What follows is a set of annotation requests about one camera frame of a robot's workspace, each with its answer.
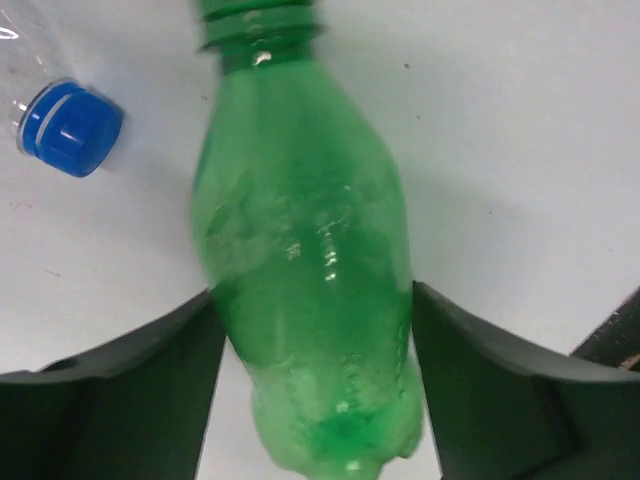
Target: dark green plastic holder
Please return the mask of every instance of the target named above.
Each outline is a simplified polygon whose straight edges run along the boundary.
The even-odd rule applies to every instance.
[[[413,330],[446,480],[640,479],[640,374],[549,352],[419,284]],[[205,292],[1,375],[0,479],[193,480],[224,339]]]

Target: bottle body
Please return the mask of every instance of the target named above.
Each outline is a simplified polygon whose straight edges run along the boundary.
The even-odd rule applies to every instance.
[[[55,36],[31,0],[0,0],[0,113],[17,137],[31,102],[50,84],[71,77]]]
[[[223,79],[194,238],[274,460],[313,480],[375,479],[422,432],[401,182],[321,66],[274,63]]]
[[[32,0],[0,0],[0,40],[4,136],[65,173],[93,172],[118,137],[122,112],[73,80]]]

